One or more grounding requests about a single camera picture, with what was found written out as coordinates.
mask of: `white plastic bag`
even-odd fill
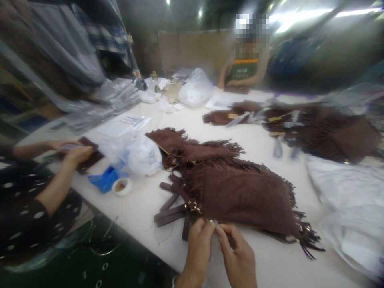
[[[153,175],[163,167],[159,147],[138,131],[102,140],[99,150],[110,160],[120,178]]]
[[[306,165],[319,198],[331,210],[366,204],[384,208],[384,170],[363,165],[346,165],[312,155]]]
[[[200,107],[211,98],[213,85],[201,68],[196,68],[179,91],[179,101],[192,107]]]
[[[321,232],[356,271],[380,283],[384,275],[384,208],[363,205],[335,212],[320,222]]]

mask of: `fluorescent light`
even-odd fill
[[[345,17],[345,16],[353,16],[353,15],[364,15],[371,12],[378,12],[381,8],[371,8],[371,9],[361,9],[361,10],[352,10],[352,11],[345,11],[340,12],[336,15],[336,17]]]
[[[353,11],[344,11],[340,12],[336,15],[336,17],[345,17],[345,16],[353,16],[353,15],[363,15],[371,12],[381,11],[382,8],[370,8],[370,9],[361,9],[361,10],[353,10]],[[276,33],[281,33],[287,31],[292,25],[297,22],[312,19],[326,13],[331,12],[332,9],[316,9],[316,10],[307,10],[302,12],[286,12],[286,13],[277,13],[273,14],[269,17],[269,23],[281,22],[282,25]]]

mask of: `blue object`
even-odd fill
[[[112,190],[112,186],[116,180],[119,179],[115,169],[109,166],[102,175],[89,175],[88,180],[96,186],[102,194],[108,193]]]

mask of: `label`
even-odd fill
[[[228,119],[236,119],[236,118],[238,118],[238,114],[233,114],[233,113],[228,114]]]
[[[281,117],[272,117],[272,118],[269,118],[269,119],[268,119],[268,122],[274,122],[274,121],[277,121],[277,120],[281,120]]]
[[[280,135],[285,135],[285,132],[271,132],[269,136],[280,136]]]

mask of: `floor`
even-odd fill
[[[110,222],[104,216],[99,217],[104,226],[101,234],[106,235],[104,231],[108,229]],[[63,250],[41,269],[14,273],[0,268],[0,287],[170,288],[172,286],[172,278],[176,272],[132,237],[119,231],[119,227],[113,227],[108,231],[108,235],[118,239],[121,244],[107,255],[96,255],[89,246],[82,245],[89,242],[89,231],[93,223],[88,222],[77,231],[78,239],[82,241],[72,248]]]

